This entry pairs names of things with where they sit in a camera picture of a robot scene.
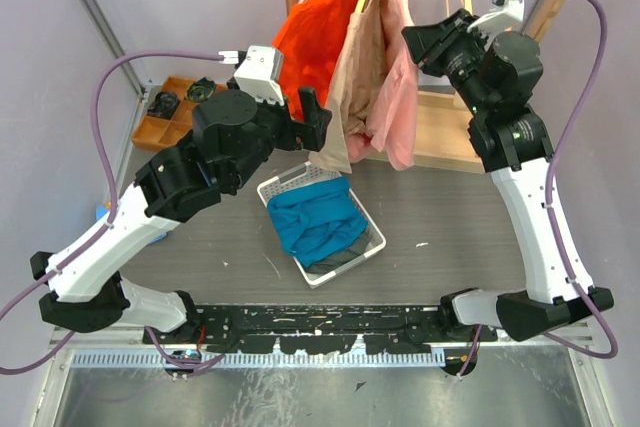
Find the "pink t shirt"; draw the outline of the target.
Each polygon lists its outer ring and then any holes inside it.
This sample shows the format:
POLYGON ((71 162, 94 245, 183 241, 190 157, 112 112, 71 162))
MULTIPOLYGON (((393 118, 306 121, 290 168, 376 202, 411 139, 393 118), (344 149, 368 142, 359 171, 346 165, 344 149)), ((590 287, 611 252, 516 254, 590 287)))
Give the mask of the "pink t shirt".
POLYGON ((352 163, 385 152, 394 169, 401 171, 414 165, 418 105, 418 69, 401 33, 414 24, 408 0, 380 0, 380 20, 383 83, 367 114, 365 132, 349 135, 346 145, 352 163))

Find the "teal blue t shirt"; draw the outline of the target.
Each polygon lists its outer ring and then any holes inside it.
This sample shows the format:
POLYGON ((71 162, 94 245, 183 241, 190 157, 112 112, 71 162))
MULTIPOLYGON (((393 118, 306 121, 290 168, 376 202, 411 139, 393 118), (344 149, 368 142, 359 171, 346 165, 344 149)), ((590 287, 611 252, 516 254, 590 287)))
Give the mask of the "teal blue t shirt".
POLYGON ((305 269, 346 250, 368 227, 344 176, 278 194, 267 210, 282 249, 305 269))

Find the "dark grey t shirt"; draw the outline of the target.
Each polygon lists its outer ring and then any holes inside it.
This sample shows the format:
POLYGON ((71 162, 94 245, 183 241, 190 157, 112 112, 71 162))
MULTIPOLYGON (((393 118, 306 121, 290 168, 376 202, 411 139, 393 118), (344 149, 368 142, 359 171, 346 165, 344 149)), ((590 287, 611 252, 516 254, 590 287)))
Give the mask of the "dark grey t shirt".
POLYGON ((335 252, 311 264, 306 269, 306 272, 313 275, 326 275, 363 255, 369 242, 369 235, 363 232, 347 249, 335 252))

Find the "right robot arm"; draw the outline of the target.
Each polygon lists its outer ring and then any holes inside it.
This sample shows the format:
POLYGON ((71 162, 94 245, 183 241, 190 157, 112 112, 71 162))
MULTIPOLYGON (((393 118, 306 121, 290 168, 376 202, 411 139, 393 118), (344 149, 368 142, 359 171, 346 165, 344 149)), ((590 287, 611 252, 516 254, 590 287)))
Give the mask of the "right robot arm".
POLYGON ((543 74, 539 45, 518 31, 490 39, 475 20, 460 9, 438 24, 405 27, 402 36, 419 70, 446 77, 472 114, 470 143, 507 208, 525 286, 448 294, 440 301, 438 326, 452 341, 476 324, 523 341, 605 312, 614 298, 582 264, 556 186, 547 178, 555 151, 528 103, 543 74))

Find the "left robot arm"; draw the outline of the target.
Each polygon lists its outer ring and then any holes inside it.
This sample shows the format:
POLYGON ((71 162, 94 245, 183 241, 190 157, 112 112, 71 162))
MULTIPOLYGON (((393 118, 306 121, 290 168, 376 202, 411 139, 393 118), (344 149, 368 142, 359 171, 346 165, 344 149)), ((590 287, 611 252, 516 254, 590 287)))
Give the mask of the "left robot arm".
POLYGON ((286 105, 238 89, 195 106, 191 130, 136 172, 115 215, 104 216, 64 251, 31 257, 34 277, 49 288, 39 301, 42 320, 77 333, 122 322, 178 343, 194 340, 202 320, 188 293, 144 288, 119 271, 161 234, 236 194, 274 150, 320 151, 332 114, 310 87, 300 88, 299 98, 301 121, 286 105))

